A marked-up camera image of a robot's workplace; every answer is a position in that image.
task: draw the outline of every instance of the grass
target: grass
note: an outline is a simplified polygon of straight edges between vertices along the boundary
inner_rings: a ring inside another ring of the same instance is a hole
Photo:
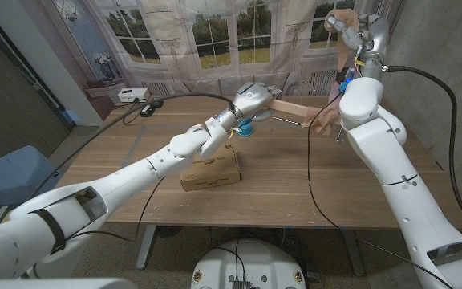
[[[256,50],[256,62],[254,62],[254,49],[243,50],[238,52],[238,58],[240,60],[240,64],[247,64],[247,63],[269,63],[270,62],[270,48],[260,48]],[[203,57],[199,57],[201,61],[202,69],[208,69],[213,67],[220,67],[224,65],[231,64],[231,57],[228,53],[224,53],[221,55],[206,55]]]
[[[142,59],[142,57],[139,57],[139,56],[136,56],[136,55],[131,55],[131,54],[129,55],[129,57],[131,57],[132,61],[134,61],[134,62],[144,63],[144,60]],[[147,62],[148,64],[161,64],[161,61],[159,59],[148,59],[148,58],[146,58],[145,62]]]
[[[270,62],[270,48],[260,48],[256,50],[256,61],[254,61],[254,50],[249,49],[238,52],[240,64],[247,63],[269,63]]]
[[[329,41],[329,47],[336,47],[338,41]],[[327,41],[318,41],[316,43],[310,43],[310,49],[322,49],[327,48]]]

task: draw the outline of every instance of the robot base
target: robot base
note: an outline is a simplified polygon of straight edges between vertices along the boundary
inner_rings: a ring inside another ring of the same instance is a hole
[[[237,241],[222,244],[220,248],[235,252]],[[190,288],[306,288],[301,267],[285,251],[274,245],[253,239],[239,240],[237,255],[244,263],[247,282],[242,282],[240,260],[235,260],[233,253],[215,248],[196,265]]]

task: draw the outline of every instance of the wall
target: wall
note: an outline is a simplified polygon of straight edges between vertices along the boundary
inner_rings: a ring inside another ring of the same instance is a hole
[[[462,192],[462,1],[408,0],[388,48],[387,63],[420,68],[456,93],[456,177]],[[448,169],[450,101],[429,80],[408,72],[385,75],[385,97],[434,158]]]
[[[49,156],[68,134],[0,48],[0,157],[26,145]]]
[[[48,14],[46,7],[42,4],[41,0],[19,0],[19,3],[30,16],[31,20],[35,23],[36,27],[40,30],[42,36],[49,43],[51,49],[63,63],[64,67],[72,76],[76,84],[78,84],[78,86],[83,90],[88,88],[87,81],[93,79],[88,79],[84,71],[88,68],[81,67],[76,59],[79,58],[82,61],[85,61],[81,51],[76,46],[74,39],[72,40],[72,43],[66,43],[66,41],[64,41],[59,28],[55,25],[53,18],[50,14]]]
[[[0,26],[77,125],[102,120],[18,1],[0,0]]]

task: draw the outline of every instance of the wooden table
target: wooden table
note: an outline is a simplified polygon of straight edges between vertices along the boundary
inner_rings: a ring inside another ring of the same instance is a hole
[[[322,107],[327,97],[283,98]],[[225,103],[208,98],[165,101],[150,118],[139,117],[130,126],[118,123],[94,139],[65,172],[58,186],[106,176],[147,157],[194,124],[203,124]],[[106,120],[117,117],[116,109]],[[275,116],[302,122],[300,116]],[[156,225],[262,226],[331,228],[311,201],[307,184],[307,131],[296,124],[267,120],[253,124],[253,135],[232,142],[241,168],[241,181],[211,189],[185,192],[180,174],[166,177],[150,201],[142,222]],[[323,212],[347,229],[396,229],[397,222],[374,174],[348,141],[337,144],[338,127],[331,136],[311,137],[311,176],[314,196]],[[412,132],[404,149],[445,216],[462,230],[462,212],[456,204],[448,175]],[[152,188],[119,208],[109,222],[138,222]]]

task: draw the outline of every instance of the window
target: window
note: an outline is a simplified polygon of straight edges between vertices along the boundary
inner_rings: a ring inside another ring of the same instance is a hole
[[[161,64],[136,0],[96,0],[96,3],[132,61]]]
[[[314,11],[311,27],[310,49],[336,47],[338,34],[330,33],[324,27],[327,13],[333,9],[354,9],[355,0],[319,0]]]
[[[202,69],[231,64],[224,0],[187,0],[188,18]]]
[[[121,78],[106,47],[77,0],[54,0],[56,9],[87,61],[88,70],[97,80]]]
[[[240,64],[269,63],[272,10],[262,0],[249,2],[237,13]]]

